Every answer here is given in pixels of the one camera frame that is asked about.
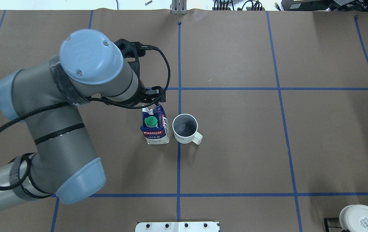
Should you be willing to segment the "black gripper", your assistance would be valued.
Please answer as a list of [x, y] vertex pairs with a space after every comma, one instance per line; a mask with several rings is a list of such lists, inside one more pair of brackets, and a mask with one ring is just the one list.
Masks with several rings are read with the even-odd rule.
[[161, 86], [154, 86], [152, 88], [139, 87], [137, 92], [132, 97], [129, 106], [135, 107], [139, 104], [159, 104], [166, 102], [166, 93]]

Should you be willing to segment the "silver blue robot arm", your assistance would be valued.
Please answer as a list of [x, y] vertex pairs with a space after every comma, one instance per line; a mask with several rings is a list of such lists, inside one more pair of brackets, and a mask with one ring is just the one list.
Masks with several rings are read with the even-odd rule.
[[106, 183], [78, 107], [90, 102], [138, 110], [165, 102], [169, 63], [156, 46], [81, 29], [59, 54], [0, 80], [0, 110], [10, 126], [25, 122], [37, 151], [0, 168], [0, 211], [56, 195], [74, 204]]

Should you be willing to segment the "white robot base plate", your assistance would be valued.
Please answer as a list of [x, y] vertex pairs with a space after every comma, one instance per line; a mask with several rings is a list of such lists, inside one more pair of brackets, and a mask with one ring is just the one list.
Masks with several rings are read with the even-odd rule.
[[219, 222], [188, 221], [188, 222], [141, 222], [135, 232], [219, 232]]

